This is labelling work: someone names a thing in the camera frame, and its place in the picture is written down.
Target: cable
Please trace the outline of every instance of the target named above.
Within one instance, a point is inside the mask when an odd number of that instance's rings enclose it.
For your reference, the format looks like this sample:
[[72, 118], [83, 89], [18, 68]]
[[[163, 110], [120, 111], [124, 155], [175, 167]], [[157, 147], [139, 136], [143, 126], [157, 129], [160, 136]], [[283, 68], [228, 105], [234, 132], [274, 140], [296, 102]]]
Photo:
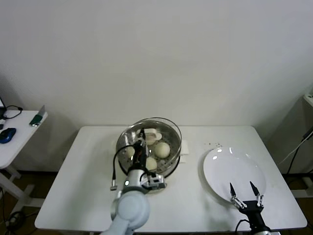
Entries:
[[1, 193], [2, 193], [2, 217], [3, 217], [3, 221], [6, 222], [5, 216], [4, 216], [4, 192], [3, 192], [3, 188], [0, 187], [1, 189]]
[[288, 168], [288, 171], [287, 171], [286, 174], [289, 174], [289, 172], [290, 172], [290, 170], [291, 170], [291, 167], [292, 167], [292, 164], [293, 164], [293, 161], [294, 161], [295, 157], [297, 156], [297, 153], [298, 153], [300, 147], [301, 147], [301, 146], [299, 146], [299, 147], [297, 148], [297, 150], [295, 151], [294, 156], [293, 156], [293, 158], [292, 158], [292, 161], [291, 161], [291, 163], [290, 163], [290, 165], [289, 165], [289, 168]]
[[313, 136], [313, 130], [310, 132], [310, 134], [308, 134], [303, 140], [302, 142], [293, 150], [291, 151], [278, 165], [280, 165], [281, 163], [283, 163], [292, 153], [294, 153], [306, 140], [308, 140], [309, 138], [311, 138]]
[[[15, 231], [16, 229], [20, 228], [20, 227], [23, 225], [23, 223], [25, 222], [25, 219], [26, 219], [27, 217], [36, 215], [36, 214], [38, 214], [39, 211], [35, 211], [35, 212], [30, 213], [30, 214], [28, 214], [28, 215], [25, 215], [22, 211], [17, 211], [17, 212], [12, 213], [12, 214], [9, 216], [9, 218], [6, 219], [5, 216], [4, 216], [4, 205], [5, 205], [5, 204], [4, 204], [4, 192], [3, 192], [3, 188], [2, 188], [2, 187], [0, 187], [0, 191], [1, 191], [1, 193], [2, 193], [2, 216], [3, 216], [3, 222], [6, 223], [6, 225], [5, 225], [5, 226], [6, 226], [6, 231], [5, 231], [4, 235], [7, 235], [7, 234], [10, 235], [11, 233], [12, 233], [13, 235], [19, 235], [19, 234], [16, 234], [14, 231]], [[34, 229], [33, 231], [31, 231], [31, 232], [29, 232], [29, 233], [27, 233], [27, 234], [23, 234], [23, 235], [31, 235], [31, 234], [33, 234], [36, 230], [37, 230], [37, 228]]]
[[9, 108], [9, 107], [15, 107], [15, 108], [17, 108], [17, 109], [19, 110], [19, 113], [16, 114], [15, 116], [13, 116], [13, 117], [3, 116], [3, 119], [4, 119], [4, 120], [16, 118], [16, 117], [17, 117], [18, 115], [20, 115], [20, 114], [22, 113], [22, 111], [23, 111], [23, 108], [21, 108], [21, 107], [19, 107], [19, 106], [16, 106], [16, 105], [9, 105], [9, 106], [7, 106], [7, 107], [5, 107], [5, 108], [7, 109], [7, 108]]
[[115, 155], [114, 155], [114, 157], [113, 157], [113, 175], [112, 175], [112, 180], [116, 180], [116, 173], [115, 173], [115, 159], [116, 159], [116, 156], [119, 154], [120, 151], [122, 151], [123, 149], [125, 149], [125, 148], [127, 148], [127, 147], [132, 147], [132, 145], [129, 144], [129, 145], [126, 145], [126, 146], [120, 148], [120, 149], [115, 153]]
[[250, 224], [249, 220], [241, 219], [241, 220], [238, 222], [237, 226], [236, 226], [235, 234], [237, 234], [237, 230], [238, 230], [239, 225], [240, 225], [242, 222], [244, 222], [244, 221], [245, 221], [245, 222], [248, 222], [248, 223]]

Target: egg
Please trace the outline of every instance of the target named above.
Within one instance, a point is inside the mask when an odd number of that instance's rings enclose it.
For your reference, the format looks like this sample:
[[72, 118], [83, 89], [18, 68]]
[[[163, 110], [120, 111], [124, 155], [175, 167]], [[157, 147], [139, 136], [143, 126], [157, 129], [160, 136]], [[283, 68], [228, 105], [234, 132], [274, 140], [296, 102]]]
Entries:
[[157, 168], [156, 160], [152, 157], [148, 157], [146, 161], [146, 168], [148, 170], [155, 170]]
[[160, 142], [155, 147], [155, 154], [159, 158], [167, 158], [170, 155], [171, 148], [165, 142]]
[[132, 158], [132, 156], [135, 154], [135, 149], [131, 146], [127, 147], [126, 149], [127, 157]]
[[155, 138], [147, 138], [146, 139], [146, 144], [147, 145], [153, 145], [156, 142]]

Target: white wall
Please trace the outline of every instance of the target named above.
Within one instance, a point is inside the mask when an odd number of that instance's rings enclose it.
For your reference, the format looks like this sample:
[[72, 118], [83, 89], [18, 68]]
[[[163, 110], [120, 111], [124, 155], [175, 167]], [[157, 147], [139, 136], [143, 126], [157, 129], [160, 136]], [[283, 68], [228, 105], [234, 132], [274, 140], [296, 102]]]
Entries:
[[313, 1], [0, 3], [0, 92], [49, 119], [15, 164], [57, 170], [84, 125], [163, 116], [266, 141], [313, 84]]

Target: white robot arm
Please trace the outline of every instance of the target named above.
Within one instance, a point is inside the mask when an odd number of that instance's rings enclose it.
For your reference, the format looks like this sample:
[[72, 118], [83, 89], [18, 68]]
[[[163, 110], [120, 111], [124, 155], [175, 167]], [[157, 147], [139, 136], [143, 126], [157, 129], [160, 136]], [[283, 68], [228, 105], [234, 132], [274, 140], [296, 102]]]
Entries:
[[116, 215], [108, 230], [101, 235], [132, 235], [149, 218], [150, 206], [147, 197], [140, 191], [129, 191], [117, 201]]
[[[163, 175], [148, 172], [146, 169], [148, 148], [143, 129], [139, 134], [138, 141], [132, 146], [135, 149], [132, 166], [129, 168], [123, 190], [119, 192], [112, 204], [113, 222], [109, 229], [102, 232], [101, 235], [132, 235], [134, 230], [142, 227], [149, 218], [150, 206], [145, 194], [150, 190], [166, 187]], [[116, 190], [116, 188], [113, 163], [111, 190]]]

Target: floor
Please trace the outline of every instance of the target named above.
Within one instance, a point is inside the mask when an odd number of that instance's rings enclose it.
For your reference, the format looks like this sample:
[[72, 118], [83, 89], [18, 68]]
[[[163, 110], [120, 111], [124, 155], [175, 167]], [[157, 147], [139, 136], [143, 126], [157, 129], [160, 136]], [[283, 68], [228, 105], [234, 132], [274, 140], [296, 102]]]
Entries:
[[[16, 179], [14, 183], [20, 187], [21, 189], [25, 189], [28, 184], [34, 184], [35, 189], [32, 192], [32, 197], [37, 198], [45, 198], [49, 192], [50, 187], [55, 179], [55, 174], [41, 174], [40, 177], [38, 174], [29, 174], [24, 173], [20, 179]], [[289, 184], [291, 189], [303, 189], [305, 188], [305, 184], [301, 179], [294, 180], [288, 179], [287, 182], [291, 182]], [[306, 216], [307, 220], [313, 224], [313, 198], [304, 198], [298, 199], [299, 206], [301, 207], [304, 215]], [[17, 200], [8, 193], [4, 195], [4, 216], [7, 218], [10, 215], [11, 210], [13, 209], [14, 205], [16, 204]], [[2, 223], [2, 208], [3, 203], [0, 200], [0, 235], [3, 235], [6, 231], [4, 223]], [[36, 219], [36, 213], [39, 211], [37, 208], [24, 208], [23, 212], [27, 214], [33, 214], [26, 218], [23, 226], [15, 231], [16, 235], [30, 235], [32, 231], [34, 231], [34, 221]], [[313, 230], [306, 227], [300, 230], [288, 230], [288, 231], [280, 231], [282, 235], [313, 235]], [[56, 231], [45, 231], [45, 230], [36, 230], [32, 233], [32, 235], [61, 235], [61, 233]]]

